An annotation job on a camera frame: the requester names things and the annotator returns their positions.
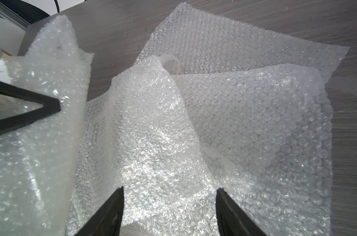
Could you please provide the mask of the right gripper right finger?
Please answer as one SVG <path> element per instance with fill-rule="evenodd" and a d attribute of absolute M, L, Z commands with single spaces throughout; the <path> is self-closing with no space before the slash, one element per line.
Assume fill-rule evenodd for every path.
<path fill-rule="evenodd" d="M 221 236 L 267 236 L 223 188 L 217 190 L 215 206 Z"/>

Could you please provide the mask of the bubble wrap around white vase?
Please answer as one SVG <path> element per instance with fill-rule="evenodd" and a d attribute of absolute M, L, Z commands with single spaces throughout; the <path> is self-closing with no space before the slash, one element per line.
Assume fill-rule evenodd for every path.
<path fill-rule="evenodd" d="M 217 236 L 215 180 L 185 103 L 149 57 L 88 101 L 66 233 L 76 234 L 118 188 L 124 226 L 153 236 Z"/>

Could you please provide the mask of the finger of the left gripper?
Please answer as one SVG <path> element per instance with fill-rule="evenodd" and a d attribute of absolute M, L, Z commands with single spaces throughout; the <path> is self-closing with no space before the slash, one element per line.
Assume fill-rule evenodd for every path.
<path fill-rule="evenodd" d="M 23 88 L 18 88 L 1 81 L 0 95 L 18 98 L 42 105 L 39 109 L 1 119 L 0 136 L 26 127 L 38 120 L 44 119 L 61 111 L 60 101 L 57 98 L 49 97 Z"/>

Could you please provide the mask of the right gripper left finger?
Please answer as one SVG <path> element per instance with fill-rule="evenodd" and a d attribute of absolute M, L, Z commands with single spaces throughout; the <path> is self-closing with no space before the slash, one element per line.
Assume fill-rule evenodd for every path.
<path fill-rule="evenodd" d="M 118 188 L 75 236 L 119 236 L 124 211 L 124 187 Z"/>

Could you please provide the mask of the iridescent bubble wrap bundle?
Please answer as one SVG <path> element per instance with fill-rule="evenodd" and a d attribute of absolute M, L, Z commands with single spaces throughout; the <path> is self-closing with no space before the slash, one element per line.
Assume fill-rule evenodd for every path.
<path fill-rule="evenodd" d="M 317 69 L 173 80 L 219 187 L 267 235 L 331 235 L 333 109 Z"/>

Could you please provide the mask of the bubble wrap sheet around vase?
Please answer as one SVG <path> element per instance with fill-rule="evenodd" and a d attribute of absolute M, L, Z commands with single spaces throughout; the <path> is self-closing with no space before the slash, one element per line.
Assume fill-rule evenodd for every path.
<path fill-rule="evenodd" d="M 136 62 L 154 55 L 173 55 L 175 60 L 165 64 L 171 74 L 294 64 L 315 68 L 328 81 L 348 50 L 261 29 L 181 3 L 157 26 Z"/>

